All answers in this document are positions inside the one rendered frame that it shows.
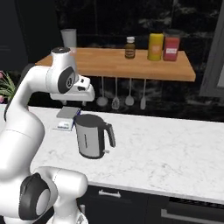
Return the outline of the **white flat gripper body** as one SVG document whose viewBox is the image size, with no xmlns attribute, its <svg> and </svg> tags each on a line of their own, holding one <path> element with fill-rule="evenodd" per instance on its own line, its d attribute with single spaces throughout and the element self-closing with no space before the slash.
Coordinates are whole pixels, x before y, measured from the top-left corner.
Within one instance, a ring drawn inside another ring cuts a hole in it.
<svg viewBox="0 0 224 224">
<path fill-rule="evenodd" d="M 95 91 L 92 85 L 87 90 L 79 91 L 73 86 L 65 94 L 50 94 L 53 100 L 58 101 L 74 101 L 74 102 L 92 102 L 95 99 Z"/>
</svg>

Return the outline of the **grey kitchen scale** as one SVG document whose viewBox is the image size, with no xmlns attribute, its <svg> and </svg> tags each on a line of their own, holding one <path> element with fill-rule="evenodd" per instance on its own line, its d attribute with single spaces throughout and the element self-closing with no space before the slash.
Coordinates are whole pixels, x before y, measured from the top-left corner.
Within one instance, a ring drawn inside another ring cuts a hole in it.
<svg viewBox="0 0 224 224">
<path fill-rule="evenodd" d="M 56 115 L 52 128 L 54 130 L 71 131 L 74 126 L 74 118 L 80 113 L 80 108 L 64 106 Z"/>
</svg>

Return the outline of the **hanging silver ladle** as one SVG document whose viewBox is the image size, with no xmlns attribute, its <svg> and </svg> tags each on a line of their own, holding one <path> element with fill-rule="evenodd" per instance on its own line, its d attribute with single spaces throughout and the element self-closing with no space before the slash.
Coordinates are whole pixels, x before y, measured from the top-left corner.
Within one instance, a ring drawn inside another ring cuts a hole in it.
<svg viewBox="0 0 224 224">
<path fill-rule="evenodd" d="M 108 98 L 104 94 L 104 79 L 101 79 L 101 96 L 97 99 L 97 105 L 105 107 L 108 104 Z"/>
</svg>

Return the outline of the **hanging silver spatula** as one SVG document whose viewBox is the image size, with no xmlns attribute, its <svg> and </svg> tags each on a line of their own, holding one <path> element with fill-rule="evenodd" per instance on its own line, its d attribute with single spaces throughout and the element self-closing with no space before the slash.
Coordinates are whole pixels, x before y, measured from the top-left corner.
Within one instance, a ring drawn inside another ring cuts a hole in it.
<svg viewBox="0 0 224 224">
<path fill-rule="evenodd" d="M 117 85 L 117 81 L 115 81 L 115 92 L 117 93 L 118 91 L 118 85 Z M 117 94 L 115 94 L 115 97 L 113 98 L 112 101 L 112 109 L 119 109 L 120 108 L 120 100 L 117 96 Z"/>
</svg>

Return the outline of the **hanging silver spoon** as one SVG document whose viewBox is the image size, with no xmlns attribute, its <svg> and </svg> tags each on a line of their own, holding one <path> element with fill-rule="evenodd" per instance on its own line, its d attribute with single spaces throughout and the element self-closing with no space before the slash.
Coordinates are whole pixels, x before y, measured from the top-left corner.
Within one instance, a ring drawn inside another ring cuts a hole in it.
<svg viewBox="0 0 224 224">
<path fill-rule="evenodd" d="M 125 104 L 127 106 L 133 106 L 134 105 L 134 98 L 131 96 L 131 88 L 132 88 L 132 83 L 129 84 L 129 95 L 125 99 Z"/>
</svg>

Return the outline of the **white translucent cup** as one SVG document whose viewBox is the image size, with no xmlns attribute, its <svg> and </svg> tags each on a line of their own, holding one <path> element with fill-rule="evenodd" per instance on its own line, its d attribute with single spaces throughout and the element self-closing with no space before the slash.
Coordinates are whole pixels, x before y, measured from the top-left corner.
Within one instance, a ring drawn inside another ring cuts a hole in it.
<svg viewBox="0 0 224 224">
<path fill-rule="evenodd" d="M 76 47 L 76 30 L 63 29 L 60 32 L 61 32 L 64 46 L 75 48 Z"/>
</svg>

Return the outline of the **hanging silver narrow turner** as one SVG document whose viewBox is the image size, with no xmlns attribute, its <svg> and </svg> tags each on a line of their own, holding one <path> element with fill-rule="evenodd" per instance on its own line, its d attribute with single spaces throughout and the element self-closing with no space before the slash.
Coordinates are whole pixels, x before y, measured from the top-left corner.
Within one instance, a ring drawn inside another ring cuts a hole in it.
<svg viewBox="0 0 224 224">
<path fill-rule="evenodd" d="M 144 110 L 145 107 L 146 107 L 145 89 L 146 89 L 146 79 L 144 79 L 144 83 L 143 83 L 143 97 L 142 97 L 141 102 L 140 102 L 140 109 L 141 110 Z"/>
</svg>

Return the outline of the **green plant pink flowers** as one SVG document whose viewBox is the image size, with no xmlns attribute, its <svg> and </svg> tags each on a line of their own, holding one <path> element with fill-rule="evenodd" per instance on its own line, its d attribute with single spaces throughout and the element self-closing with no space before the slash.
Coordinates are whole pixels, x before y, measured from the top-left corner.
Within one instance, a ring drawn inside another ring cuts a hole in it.
<svg viewBox="0 0 224 224">
<path fill-rule="evenodd" d="M 10 100 L 16 87 L 11 77 L 4 71 L 0 71 L 0 103 Z"/>
</svg>

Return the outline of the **brown bottle white cap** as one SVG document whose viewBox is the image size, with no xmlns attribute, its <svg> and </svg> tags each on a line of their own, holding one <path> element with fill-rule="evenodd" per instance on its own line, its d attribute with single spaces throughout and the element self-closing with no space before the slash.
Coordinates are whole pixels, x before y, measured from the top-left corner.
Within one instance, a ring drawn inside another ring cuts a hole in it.
<svg viewBox="0 0 224 224">
<path fill-rule="evenodd" d="M 134 59 L 136 55 L 135 38 L 127 37 L 127 43 L 125 45 L 125 58 Z"/>
</svg>

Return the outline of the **dark tall cupboard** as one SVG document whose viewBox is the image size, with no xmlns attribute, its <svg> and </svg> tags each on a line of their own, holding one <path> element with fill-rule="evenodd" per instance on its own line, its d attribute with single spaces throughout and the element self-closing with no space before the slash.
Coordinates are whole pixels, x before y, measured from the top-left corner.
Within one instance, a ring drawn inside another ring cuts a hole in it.
<svg viewBox="0 0 224 224">
<path fill-rule="evenodd" d="M 54 0 L 0 0 L 0 70 L 22 70 L 61 45 Z"/>
</svg>

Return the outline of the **yellow bottle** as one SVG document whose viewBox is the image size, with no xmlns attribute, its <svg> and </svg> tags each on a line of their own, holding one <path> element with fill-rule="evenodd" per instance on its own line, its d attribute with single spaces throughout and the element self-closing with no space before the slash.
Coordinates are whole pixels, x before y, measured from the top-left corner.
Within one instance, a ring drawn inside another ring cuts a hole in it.
<svg viewBox="0 0 224 224">
<path fill-rule="evenodd" d="M 159 61 L 162 57 L 164 43 L 163 33 L 151 33 L 149 36 L 148 60 Z"/>
</svg>

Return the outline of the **red jar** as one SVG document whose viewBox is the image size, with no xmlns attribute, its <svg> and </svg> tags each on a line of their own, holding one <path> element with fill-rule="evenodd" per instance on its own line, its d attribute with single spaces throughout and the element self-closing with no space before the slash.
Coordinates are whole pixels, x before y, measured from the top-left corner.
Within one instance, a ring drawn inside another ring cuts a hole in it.
<svg viewBox="0 0 224 224">
<path fill-rule="evenodd" d="M 179 52 L 180 31 L 169 29 L 164 32 L 164 61 L 176 61 Z"/>
</svg>

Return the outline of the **black drawer front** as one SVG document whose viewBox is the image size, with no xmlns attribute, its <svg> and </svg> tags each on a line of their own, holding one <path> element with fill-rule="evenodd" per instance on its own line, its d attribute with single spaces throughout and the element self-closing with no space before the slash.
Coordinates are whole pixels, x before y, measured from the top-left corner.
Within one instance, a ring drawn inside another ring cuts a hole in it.
<svg viewBox="0 0 224 224">
<path fill-rule="evenodd" d="M 101 196 L 98 192 L 117 193 L 120 199 Z M 115 188 L 90 185 L 78 199 L 85 207 L 89 224 L 161 224 L 161 202 L 168 197 L 143 192 L 124 191 Z"/>
</svg>

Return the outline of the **black dishwasher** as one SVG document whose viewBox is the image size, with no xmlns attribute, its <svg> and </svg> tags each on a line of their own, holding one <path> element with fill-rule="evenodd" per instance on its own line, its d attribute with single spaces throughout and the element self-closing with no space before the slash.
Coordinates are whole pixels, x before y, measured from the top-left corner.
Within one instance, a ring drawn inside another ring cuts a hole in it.
<svg viewBox="0 0 224 224">
<path fill-rule="evenodd" d="M 160 209 L 168 214 L 183 215 L 210 221 L 224 221 L 224 205 L 193 199 L 169 198 L 161 202 Z M 189 221 L 166 219 L 161 216 L 163 224 L 195 224 Z"/>
</svg>

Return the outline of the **wooden wall shelf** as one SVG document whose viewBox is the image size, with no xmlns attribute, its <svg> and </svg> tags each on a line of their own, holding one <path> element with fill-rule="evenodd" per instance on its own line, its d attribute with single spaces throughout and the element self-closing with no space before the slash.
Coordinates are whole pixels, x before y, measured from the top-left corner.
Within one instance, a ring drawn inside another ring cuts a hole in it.
<svg viewBox="0 0 224 224">
<path fill-rule="evenodd" d="M 103 76 L 158 81 L 195 81 L 196 74 L 184 51 L 176 61 L 147 60 L 146 50 L 136 50 L 134 59 L 126 59 L 123 49 L 78 48 L 78 71 L 85 76 Z"/>
</svg>

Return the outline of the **grey wall cupboard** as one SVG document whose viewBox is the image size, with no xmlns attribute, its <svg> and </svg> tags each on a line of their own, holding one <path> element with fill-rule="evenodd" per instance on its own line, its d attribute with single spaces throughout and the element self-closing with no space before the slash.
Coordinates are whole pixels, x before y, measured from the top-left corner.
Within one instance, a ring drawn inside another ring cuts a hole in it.
<svg viewBox="0 0 224 224">
<path fill-rule="evenodd" d="M 199 95 L 224 98 L 224 0 L 220 7 Z"/>
</svg>

